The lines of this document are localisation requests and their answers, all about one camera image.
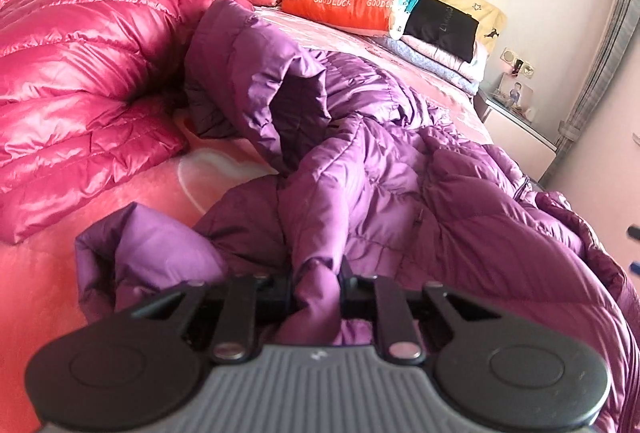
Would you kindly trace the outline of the white nightstand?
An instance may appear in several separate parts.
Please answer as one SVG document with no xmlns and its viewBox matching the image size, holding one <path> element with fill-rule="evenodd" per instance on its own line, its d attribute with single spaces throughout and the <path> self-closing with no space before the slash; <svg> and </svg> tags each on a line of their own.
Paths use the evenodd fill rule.
<svg viewBox="0 0 640 433">
<path fill-rule="evenodd" d="M 524 119 L 495 101 L 483 89 L 474 97 L 474 108 L 492 141 L 500 146 L 530 179 L 539 182 L 555 159 L 555 145 Z"/>
</svg>

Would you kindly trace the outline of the pink lilac folded bedding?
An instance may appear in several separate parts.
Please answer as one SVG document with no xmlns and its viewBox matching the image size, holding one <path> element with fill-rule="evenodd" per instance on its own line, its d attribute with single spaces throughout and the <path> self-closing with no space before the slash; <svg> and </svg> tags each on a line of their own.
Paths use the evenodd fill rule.
<svg viewBox="0 0 640 433">
<path fill-rule="evenodd" d="M 472 59 L 466 62 L 445 49 L 410 35 L 404 35 L 399 40 L 371 37 L 371 41 L 413 66 L 442 78 L 470 97 L 477 94 L 480 83 L 484 80 L 488 51 L 480 43 L 473 43 Z"/>
</svg>

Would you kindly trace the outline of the purple down jacket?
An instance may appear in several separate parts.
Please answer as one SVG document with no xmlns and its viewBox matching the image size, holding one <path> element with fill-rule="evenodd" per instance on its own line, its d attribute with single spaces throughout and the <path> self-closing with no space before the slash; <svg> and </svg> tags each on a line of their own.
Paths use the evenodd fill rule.
<svg viewBox="0 0 640 433">
<path fill-rule="evenodd" d="M 338 271 L 438 281 L 582 340 L 604 357 L 605 432 L 639 427 L 639 297 L 562 193 L 369 59 L 300 46 L 232 0 L 186 54 L 205 137 L 247 139 L 271 173 L 230 189 L 194 227 L 133 203 L 76 241 L 79 304 L 96 321 L 181 281 L 285 273 L 298 311 L 279 342 L 367 342 L 338 313 Z"/>
</svg>

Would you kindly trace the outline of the black folded cloth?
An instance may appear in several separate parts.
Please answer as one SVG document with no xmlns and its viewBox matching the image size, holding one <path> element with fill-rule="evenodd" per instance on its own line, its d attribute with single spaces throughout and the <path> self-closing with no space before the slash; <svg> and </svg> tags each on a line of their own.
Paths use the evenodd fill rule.
<svg viewBox="0 0 640 433">
<path fill-rule="evenodd" d="M 471 62 L 477 28 L 478 21 L 457 8 L 440 0 L 418 0 L 411 9 L 404 34 Z"/>
</svg>

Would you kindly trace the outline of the nightstand photo items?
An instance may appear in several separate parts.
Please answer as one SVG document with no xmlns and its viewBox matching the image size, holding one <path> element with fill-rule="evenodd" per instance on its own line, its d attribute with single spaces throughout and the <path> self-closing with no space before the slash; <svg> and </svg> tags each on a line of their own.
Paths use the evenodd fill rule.
<svg viewBox="0 0 640 433">
<path fill-rule="evenodd" d="M 534 90 L 530 85 L 534 68 L 508 48 L 502 52 L 500 59 L 508 66 L 508 70 L 501 75 L 491 96 L 516 116 L 532 123 L 536 114 L 533 106 Z"/>
</svg>

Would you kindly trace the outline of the grey plaid curtain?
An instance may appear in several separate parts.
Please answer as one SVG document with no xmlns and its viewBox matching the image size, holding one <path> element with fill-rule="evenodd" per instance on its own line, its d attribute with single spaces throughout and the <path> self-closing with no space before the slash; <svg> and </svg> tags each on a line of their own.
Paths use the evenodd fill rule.
<svg viewBox="0 0 640 433">
<path fill-rule="evenodd" d="M 558 126 L 555 157 L 538 180 L 547 186 L 596 113 L 639 23 L 639 0 L 615 0 L 608 26 L 570 114 Z"/>
</svg>

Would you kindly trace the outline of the magenta down jacket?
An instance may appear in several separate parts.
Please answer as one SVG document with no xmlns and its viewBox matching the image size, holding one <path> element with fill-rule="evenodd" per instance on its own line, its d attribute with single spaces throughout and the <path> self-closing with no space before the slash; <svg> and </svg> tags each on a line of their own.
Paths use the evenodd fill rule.
<svg viewBox="0 0 640 433">
<path fill-rule="evenodd" d="M 215 0 L 1 0 L 1 239 L 172 158 L 174 85 Z"/>
</svg>

